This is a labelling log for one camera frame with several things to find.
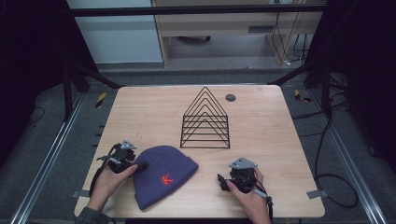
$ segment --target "table surface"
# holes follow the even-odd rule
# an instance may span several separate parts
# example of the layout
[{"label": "table surface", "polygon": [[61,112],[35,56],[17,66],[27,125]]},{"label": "table surface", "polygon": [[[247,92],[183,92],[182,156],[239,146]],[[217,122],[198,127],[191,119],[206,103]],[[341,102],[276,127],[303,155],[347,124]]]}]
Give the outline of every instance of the table surface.
[{"label": "table surface", "polygon": [[[245,157],[262,171],[263,185],[273,197],[274,217],[322,217],[322,200],[311,200],[306,194],[317,188],[281,89],[271,85],[207,88],[206,96],[213,94],[227,114],[230,148],[180,148],[183,115],[203,86],[119,90],[83,189],[90,188],[102,163],[96,158],[124,138],[137,145],[136,156],[146,148],[168,145],[191,157],[199,168],[180,189],[144,211],[138,208],[133,180],[128,179],[109,199],[104,213],[111,217],[246,217],[240,203],[222,191],[217,180],[217,174],[229,178],[229,164]],[[227,101],[227,94],[236,100]],[[78,198],[76,215],[88,200]]]}]

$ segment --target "red letter k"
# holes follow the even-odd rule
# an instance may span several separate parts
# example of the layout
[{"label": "red letter k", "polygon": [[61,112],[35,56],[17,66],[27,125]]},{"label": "red letter k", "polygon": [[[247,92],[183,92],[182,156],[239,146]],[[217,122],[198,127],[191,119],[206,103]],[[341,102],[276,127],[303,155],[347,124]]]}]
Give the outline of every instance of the red letter k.
[{"label": "red letter k", "polygon": [[168,185],[168,184],[170,184],[171,182],[173,182],[173,179],[169,179],[168,176],[169,176],[169,174],[167,174],[167,175],[161,177],[161,180],[163,181],[163,183],[165,184],[165,186]]}]

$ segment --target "navy beanie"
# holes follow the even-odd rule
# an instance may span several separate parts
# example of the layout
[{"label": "navy beanie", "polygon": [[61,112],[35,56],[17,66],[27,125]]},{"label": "navy beanie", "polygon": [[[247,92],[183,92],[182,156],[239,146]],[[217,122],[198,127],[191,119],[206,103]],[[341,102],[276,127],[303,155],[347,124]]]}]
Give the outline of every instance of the navy beanie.
[{"label": "navy beanie", "polygon": [[147,163],[133,175],[137,204],[144,210],[180,188],[198,169],[198,164],[175,147],[158,146],[144,150],[134,163]]}]

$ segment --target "human hand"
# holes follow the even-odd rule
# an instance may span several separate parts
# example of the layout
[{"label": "human hand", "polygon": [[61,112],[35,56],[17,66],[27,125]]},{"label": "human hand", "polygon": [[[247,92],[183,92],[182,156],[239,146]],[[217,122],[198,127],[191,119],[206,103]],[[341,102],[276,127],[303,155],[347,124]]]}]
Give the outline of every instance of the human hand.
[{"label": "human hand", "polygon": [[125,171],[116,174],[109,166],[103,168],[102,173],[96,180],[95,188],[87,207],[102,212],[108,198],[116,191],[123,180],[131,176],[137,169],[137,165],[128,167]]},{"label": "human hand", "polygon": [[[263,176],[258,168],[254,168],[257,180],[262,183]],[[231,181],[227,180],[228,188],[233,196],[239,200],[247,217],[254,224],[270,224],[271,220],[268,215],[267,201],[252,190],[249,193],[241,192],[238,187]]]}]

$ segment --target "wire triangle rack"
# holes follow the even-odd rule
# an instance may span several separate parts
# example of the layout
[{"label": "wire triangle rack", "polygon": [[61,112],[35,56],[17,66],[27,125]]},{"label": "wire triangle rack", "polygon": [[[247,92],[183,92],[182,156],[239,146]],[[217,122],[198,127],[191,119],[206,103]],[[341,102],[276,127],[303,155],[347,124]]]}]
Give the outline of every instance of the wire triangle rack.
[{"label": "wire triangle rack", "polygon": [[230,148],[228,116],[208,87],[183,115],[180,147]]}]

